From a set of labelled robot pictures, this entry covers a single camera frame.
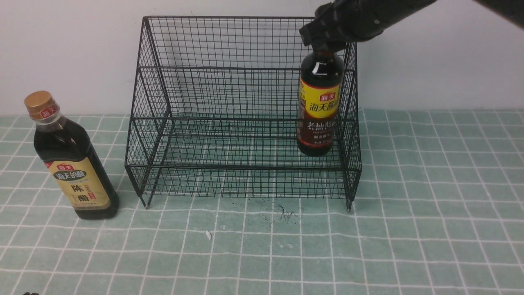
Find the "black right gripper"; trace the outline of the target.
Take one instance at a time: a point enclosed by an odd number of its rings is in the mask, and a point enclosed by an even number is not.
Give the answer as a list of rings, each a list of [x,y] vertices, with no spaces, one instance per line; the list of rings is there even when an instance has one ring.
[[[305,47],[313,52],[339,52],[348,43],[359,42],[349,22],[359,7],[357,2],[329,2],[316,9],[314,19],[299,29]]]

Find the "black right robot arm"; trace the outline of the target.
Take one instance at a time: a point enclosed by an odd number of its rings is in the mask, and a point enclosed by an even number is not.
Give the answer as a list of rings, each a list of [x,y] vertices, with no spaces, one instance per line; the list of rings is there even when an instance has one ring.
[[[366,42],[434,0],[335,0],[319,6],[314,19],[299,29],[315,52],[339,52],[349,43]]]

